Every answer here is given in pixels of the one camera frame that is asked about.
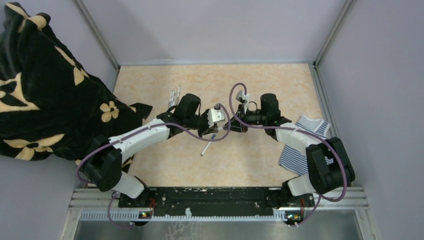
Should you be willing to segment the orange cap white marker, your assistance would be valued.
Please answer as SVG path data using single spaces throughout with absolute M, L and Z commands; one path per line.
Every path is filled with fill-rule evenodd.
M 176 89 L 177 89 L 177 88 L 175 88 L 175 89 L 174 89 L 173 106 L 175 106 L 175 105 L 176 105 Z

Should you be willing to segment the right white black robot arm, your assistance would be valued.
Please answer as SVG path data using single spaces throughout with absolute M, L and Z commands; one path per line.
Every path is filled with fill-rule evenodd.
M 350 159 L 342 141 L 337 137 L 325 138 L 302 128 L 283 117 L 275 94 L 260 97 L 260 108 L 249 109 L 249 94 L 243 90 L 236 95 L 237 110 L 226 129 L 245 133 L 261 129 L 277 142 L 285 145 L 289 166 L 300 169 L 298 176 L 282 183 L 281 199 L 287 206 L 295 206 L 301 197 L 318 194 L 330 202 L 341 201 L 348 185 L 355 179 Z

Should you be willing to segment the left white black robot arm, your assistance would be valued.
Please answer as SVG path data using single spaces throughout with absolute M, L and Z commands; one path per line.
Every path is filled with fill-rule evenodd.
M 223 108 L 217 104 L 200 113 L 200 106 L 201 99 L 187 93 L 145 125 L 109 138 L 96 137 L 76 173 L 83 173 L 101 192 L 114 191 L 129 197 L 138 207 L 146 206 L 150 188 L 124 172 L 122 164 L 139 151 L 182 132 L 196 130 L 197 138 L 217 132 L 218 122 L 226 119 Z

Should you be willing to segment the green end white marker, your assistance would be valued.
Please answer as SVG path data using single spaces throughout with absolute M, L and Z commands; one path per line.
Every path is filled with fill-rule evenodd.
M 171 94 L 170 94 L 170 99 L 169 99 L 169 104 L 168 104 L 168 107 L 169 108 L 171 108 L 174 105 L 174 102 L 175 102 L 175 93 L 176 93 L 176 89 L 173 89 L 171 91 Z

